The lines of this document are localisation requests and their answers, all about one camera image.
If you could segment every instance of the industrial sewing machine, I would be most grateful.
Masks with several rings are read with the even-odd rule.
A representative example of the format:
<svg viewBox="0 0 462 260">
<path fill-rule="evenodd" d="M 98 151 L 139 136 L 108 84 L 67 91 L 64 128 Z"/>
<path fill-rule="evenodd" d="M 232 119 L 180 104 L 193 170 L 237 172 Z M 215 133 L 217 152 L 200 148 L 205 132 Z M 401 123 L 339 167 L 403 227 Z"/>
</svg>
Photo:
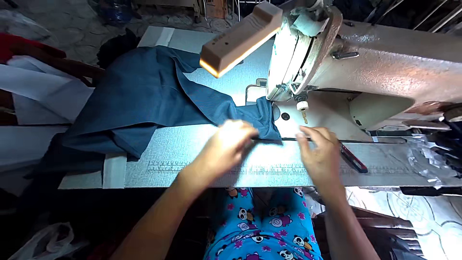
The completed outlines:
<svg viewBox="0 0 462 260">
<path fill-rule="evenodd" d="M 282 137 L 307 125 L 372 141 L 365 130 L 445 130 L 430 122 L 462 120 L 462 39 L 346 21 L 322 0 L 257 5 L 203 46 L 201 65 L 219 78 L 274 34 L 268 78 L 246 96 L 274 101 Z"/>
</svg>

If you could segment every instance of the tiled floor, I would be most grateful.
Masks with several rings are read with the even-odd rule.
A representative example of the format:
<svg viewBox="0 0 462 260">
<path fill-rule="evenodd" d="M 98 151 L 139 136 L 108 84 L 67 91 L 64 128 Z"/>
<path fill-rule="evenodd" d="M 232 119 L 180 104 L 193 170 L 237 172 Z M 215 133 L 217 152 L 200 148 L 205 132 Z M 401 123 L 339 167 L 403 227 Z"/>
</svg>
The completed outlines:
<svg viewBox="0 0 462 260">
<path fill-rule="evenodd" d="M 428 260 L 462 259 L 462 197 L 407 196 L 359 187 L 347 187 L 346 197 L 350 205 L 411 221 Z M 307 202 L 316 214 L 325 210 L 309 197 Z"/>
</svg>

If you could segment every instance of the blue pajama pants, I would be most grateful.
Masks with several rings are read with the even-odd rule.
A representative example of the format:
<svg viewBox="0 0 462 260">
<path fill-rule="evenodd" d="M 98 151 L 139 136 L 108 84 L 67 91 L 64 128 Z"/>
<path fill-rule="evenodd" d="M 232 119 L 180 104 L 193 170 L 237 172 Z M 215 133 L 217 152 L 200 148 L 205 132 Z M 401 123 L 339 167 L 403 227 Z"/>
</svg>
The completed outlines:
<svg viewBox="0 0 462 260">
<path fill-rule="evenodd" d="M 322 260 L 302 188 L 279 188 L 262 217 L 251 188 L 226 188 L 204 260 Z"/>
</svg>

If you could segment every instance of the plastic bag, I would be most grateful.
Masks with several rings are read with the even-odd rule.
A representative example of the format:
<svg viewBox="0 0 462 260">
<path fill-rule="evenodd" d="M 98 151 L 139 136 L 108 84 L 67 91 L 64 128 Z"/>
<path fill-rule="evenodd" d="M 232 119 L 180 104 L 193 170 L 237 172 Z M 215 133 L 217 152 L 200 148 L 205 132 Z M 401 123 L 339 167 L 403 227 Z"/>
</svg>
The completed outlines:
<svg viewBox="0 0 462 260">
<path fill-rule="evenodd" d="M 407 151 L 409 163 L 420 175 L 427 178 L 428 182 L 436 189 L 442 187 L 443 178 L 457 175 L 451 167 L 446 165 L 446 160 L 443 156 L 430 149 L 432 144 L 428 142 L 425 135 L 413 134 L 413 137 L 406 136 L 403 138 L 407 140 L 409 145 L 409 150 Z"/>
<path fill-rule="evenodd" d="M 112 26 L 122 27 L 133 17 L 131 0 L 88 0 L 88 4 Z"/>
<path fill-rule="evenodd" d="M 57 38 L 34 20 L 18 12 L 0 10 L 0 32 L 21 36 L 48 45 L 58 43 Z"/>
<path fill-rule="evenodd" d="M 74 232 L 69 222 L 56 223 L 38 231 L 8 260 L 54 260 L 88 244 L 88 242 L 71 244 L 72 240 L 74 240 Z"/>
</svg>

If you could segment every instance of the teal fabric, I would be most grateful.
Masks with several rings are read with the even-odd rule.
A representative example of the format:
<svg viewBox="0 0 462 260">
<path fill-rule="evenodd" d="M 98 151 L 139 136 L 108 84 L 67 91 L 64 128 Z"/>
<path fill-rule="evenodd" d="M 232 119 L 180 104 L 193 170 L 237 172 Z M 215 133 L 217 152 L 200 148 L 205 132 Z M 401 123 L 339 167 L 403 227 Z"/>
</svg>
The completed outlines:
<svg viewBox="0 0 462 260">
<path fill-rule="evenodd" d="M 236 106 L 229 95 L 187 79 L 199 54 L 164 46 L 136 48 L 112 63 L 63 145 L 90 152 L 139 158 L 158 127 L 220 125 L 226 119 L 251 122 L 259 138 L 280 140 L 271 103 Z"/>
</svg>

